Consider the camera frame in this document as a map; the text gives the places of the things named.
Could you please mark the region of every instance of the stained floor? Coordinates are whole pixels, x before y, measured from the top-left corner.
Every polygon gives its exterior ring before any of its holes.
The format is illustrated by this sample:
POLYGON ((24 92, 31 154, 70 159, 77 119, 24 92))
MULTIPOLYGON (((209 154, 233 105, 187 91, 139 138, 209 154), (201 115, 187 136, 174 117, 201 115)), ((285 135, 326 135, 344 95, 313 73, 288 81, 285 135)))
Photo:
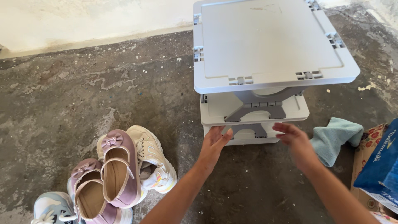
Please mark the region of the stained floor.
MULTIPOLYGON (((361 68, 349 84, 304 92, 295 122, 312 135, 339 117, 371 128, 397 117, 398 43, 360 5, 326 10, 361 68)), ((193 90, 192 31, 0 61, 0 220, 29 223, 36 198, 66 191, 72 168, 96 158, 112 129, 142 125, 182 177, 203 139, 193 90)), ((349 186, 354 149, 331 168, 349 186)), ((134 207, 134 223, 163 197, 134 207)), ((333 223, 281 143, 225 147, 182 223, 333 223)))

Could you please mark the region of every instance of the forearm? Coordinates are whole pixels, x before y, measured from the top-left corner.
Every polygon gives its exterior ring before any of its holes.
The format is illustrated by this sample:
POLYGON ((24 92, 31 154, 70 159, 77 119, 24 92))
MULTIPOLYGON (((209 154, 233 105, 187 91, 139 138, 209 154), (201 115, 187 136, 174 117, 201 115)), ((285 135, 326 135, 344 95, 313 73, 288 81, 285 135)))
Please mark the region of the forearm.
POLYGON ((197 162, 141 223, 180 223, 211 171, 197 162))
POLYGON ((322 164, 317 165, 316 169, 307 171, 305 175, 336 223, 378 223, 343 183, 322 164))

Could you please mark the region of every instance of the human hand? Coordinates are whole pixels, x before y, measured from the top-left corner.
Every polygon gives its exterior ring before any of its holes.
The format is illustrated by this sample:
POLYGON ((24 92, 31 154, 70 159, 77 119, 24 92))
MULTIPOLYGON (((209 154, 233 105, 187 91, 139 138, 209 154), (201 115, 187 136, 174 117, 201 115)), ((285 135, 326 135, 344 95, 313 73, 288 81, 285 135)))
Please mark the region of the human hand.
POLYGON ((284 133, 277 134, 276 137, 290 147, 297 168, 304 174, 311 172, 319 165, 322 166, 305 132, 287 123, 275 123, 272 129, 284 133))
POLYGON ((219 160, 222 148, 231 140, 232 129, 230 128, 224 135, 221 134, 225 126, 213 126, 203 140, 197 164, 210 172, 219 160))

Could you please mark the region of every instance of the pink shoe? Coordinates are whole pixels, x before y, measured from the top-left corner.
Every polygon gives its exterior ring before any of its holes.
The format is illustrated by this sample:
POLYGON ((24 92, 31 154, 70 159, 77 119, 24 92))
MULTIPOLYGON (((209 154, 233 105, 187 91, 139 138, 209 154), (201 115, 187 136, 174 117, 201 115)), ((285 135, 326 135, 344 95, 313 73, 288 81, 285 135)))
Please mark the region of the pink shoe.
POLYGON ((110 131, 102 140, 103 196, 115 207, 131 208, 141 198, 135 144, 122 130, 110 131))
POLYGON ((95 159, 81 161, 72 171, 71 185, 78 220, 87 224, 130 224, 133 211, 116 208, 102 195, 101 163, 95 159))

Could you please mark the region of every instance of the cloth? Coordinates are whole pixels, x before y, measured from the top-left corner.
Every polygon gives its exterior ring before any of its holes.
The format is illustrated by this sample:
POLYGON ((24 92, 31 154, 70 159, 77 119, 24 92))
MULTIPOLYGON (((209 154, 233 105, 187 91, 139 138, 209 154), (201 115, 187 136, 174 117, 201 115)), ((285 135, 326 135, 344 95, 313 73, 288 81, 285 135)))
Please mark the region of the cloth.
POLYGON ((332 167, 339 155, 340 146, 348 141, 353 147, 357 147, 362 133, 362 125, 331 118, 328 126, 314 128, 314 138, 310 142, 319 160, 325 166, 332 167))

